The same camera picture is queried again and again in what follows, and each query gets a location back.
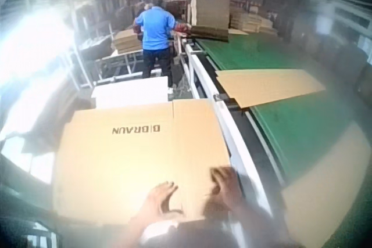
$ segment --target red object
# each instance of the red object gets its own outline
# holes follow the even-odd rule
[[[133,26],[133,32],[136,34],[141,33],[141,26]]]
[[[177,23],[174,30],[177,32],[187,33],[188,26],[187,24],[184,24],[184,23]]]

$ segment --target braun logo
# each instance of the braun logo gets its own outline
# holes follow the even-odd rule
[[[151,133],[160,132],[160,125],[132,126],[112,128],[112,134],[130,134],[130,133]]]

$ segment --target worker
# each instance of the worker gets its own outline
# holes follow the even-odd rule
[[[213,169],[212,179],[219,190],[217,194],[211,195],[212,199],[230,210],[243,228],[249,232],[251,247],[301,247],[297,243],[291,243],[290,240],[280,241],[277,230],[274,229],[269,217],[261,209],[254,208],[245,201],[239,187],[237,173],[233,168]],[[177,185],[172,182],[165,182],[153,188],[138,214],[130,220],[124,237],[115,247],[137,247],[148,225],[163,220],[177,219],[180,213],[162,210],[164,204],[169,202],[177,189]],[[236,240],[223,231],[217,233],[208,231],[206,234],[207,231],[198,233],[200,229],[194,229],[192,233],[186,235],[179,231],[180,227],[176,232],[168,232],[165,237],[161,238],[161,241],[156,241],[155,247],[238,247]]]
[[[149,3],[148,1],[146,1],[146,2],[143,2],[140,7],[141,8],[139,9],[139,11],[135,15],[135,17],[139,17],[142,12],[144,12],[148,9],[151,9],[153,7],[153,5],[152,5],[152,3]],[[141,32],[137,34],[137,39],[140,40],[140,41],[142,41],[144,39],[143,28],[141,28]]]
[[[137,34],[144,29],[142,47],[144,49],[144,70],[142,78],[149,78],[156,59],[162,68],[162,75],[168,77],[168,94],[173,94],[173,79],[170,68],[168,30],[187,31],[186,24],[179,24],[162,8],[163,0],[153,0],[153,7],[134,19],[133,30]]]

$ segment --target metal bracket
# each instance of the metal bracket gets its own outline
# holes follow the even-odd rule
[[[205,51],[192,51],[190,55],[206,55]]]
[[[214,94],[213,99],[216,102],[218,102],[218,101],[228,101],[228,100],[230,100],[230,97],[227,96],[226,93],[220,93],[220,94]]]

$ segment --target black pants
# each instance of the black pants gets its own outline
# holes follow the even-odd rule
[[[155,65],[156,59],[158,59],[160,67],[162,68],[162,75],[168,77],[168,87],[172,87],[173,79],[172,72],[170,70],[169,48],[157,50],[144,49],[144,71],[142,74],[142,78],[150,77],[150,73]]]

